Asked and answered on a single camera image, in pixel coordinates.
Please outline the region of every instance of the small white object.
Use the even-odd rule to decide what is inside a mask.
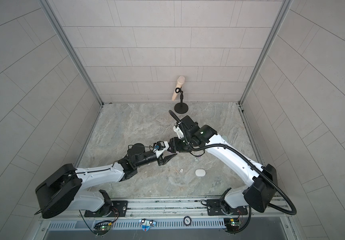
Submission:
[[[195,175],[197,175],[198,177],[203,177],[204,175],[206,175],[206,171],[204,169],[197,169],[195,170]]]

